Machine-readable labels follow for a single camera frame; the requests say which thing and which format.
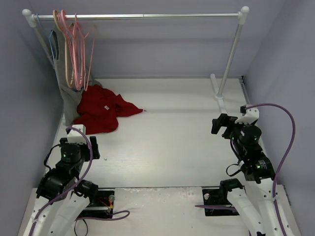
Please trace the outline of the thin pink wire hanger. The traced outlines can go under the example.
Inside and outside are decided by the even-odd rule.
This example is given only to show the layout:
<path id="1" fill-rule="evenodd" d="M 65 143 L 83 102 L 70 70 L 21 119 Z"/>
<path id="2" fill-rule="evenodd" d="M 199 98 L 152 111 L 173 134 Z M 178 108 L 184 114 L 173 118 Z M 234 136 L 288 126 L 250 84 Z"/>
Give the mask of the thin pink wire hanger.
<path id="1" fill-rule="evenodd" d="M 85 48 L 85 39 L 88 37 L 90 32 L 83 34 L 80 24 L 78 23 L 78 15 L 75 14 L 74 26 L 72 29 L 73 34 L 73 70 L 74 70 L 74 79 L 76 89 L 80 90 L 84 88 L 84 91 L 88 90 L 89 81 L 91 77 L 91 67 L 93 62 L 93 53 L 95 46 L 95 36 L 96 36 L 96 26 L 93 26 L 93 43 L 91 49 L 91 56 L 89 62 L 89 69 L 87 69 L 87 59 L 86 59 L 86 48 Z"/>

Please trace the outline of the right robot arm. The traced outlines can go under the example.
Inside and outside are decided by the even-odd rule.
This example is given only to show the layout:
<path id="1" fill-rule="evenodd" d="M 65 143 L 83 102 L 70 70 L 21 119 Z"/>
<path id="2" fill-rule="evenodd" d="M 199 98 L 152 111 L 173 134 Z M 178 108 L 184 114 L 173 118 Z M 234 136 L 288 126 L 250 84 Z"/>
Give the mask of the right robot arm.
<path id="1" fill-rule="evenodd" d="M 230 179 L 222 180 L 218 189 L 218 197 L 230 202 L 240 215 L 252 236 L 292 236 L 294 233 L 289 225 L 284 209 L 278 200 L 278 191 L 274 186 L 276 174 L 271 161 L 259 144 L 262 134 L 254 122 L 238 123 L 237 117 L 220 114 L 212 120 L 212 134 L 220 128 L 226 130 L 222 137 L 230 141 L 235 153 L 239 169 L 252 190 L 257 207 L 248 198 L 246 189 L 240 181 L 231 175 Z"/>

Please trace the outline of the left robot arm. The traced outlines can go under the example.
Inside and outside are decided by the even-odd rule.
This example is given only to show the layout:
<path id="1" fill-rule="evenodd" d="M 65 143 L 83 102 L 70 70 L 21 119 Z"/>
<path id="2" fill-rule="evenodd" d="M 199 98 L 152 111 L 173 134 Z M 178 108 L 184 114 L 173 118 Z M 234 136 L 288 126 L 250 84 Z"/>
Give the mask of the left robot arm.
<path id="1" fill-rule="evenodd" d="M 40 181 L 25 236 L 64 236 L 83 209 L 98 201 L 98 186 L 80 173 L 84 162 L 100 158 L 96 137 L 89 144 L 62 138 L 57 147 L 61 159 Z"/>

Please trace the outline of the red t shirt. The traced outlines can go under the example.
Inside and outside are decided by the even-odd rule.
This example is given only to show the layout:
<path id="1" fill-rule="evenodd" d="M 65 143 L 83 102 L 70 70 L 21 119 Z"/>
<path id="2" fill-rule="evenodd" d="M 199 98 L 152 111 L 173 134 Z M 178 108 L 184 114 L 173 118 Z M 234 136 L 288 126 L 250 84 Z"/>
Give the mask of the red t shirt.
<path id="1" fill-rule="evenodd" d="M 110 133 L 118 128 L 118 117 L 130 117 L 143 111 L 120 94 L 100 85 L 88 86 L 77 107 L 79 117 L 73 123 L 84 125 L 87 135 Z"/>

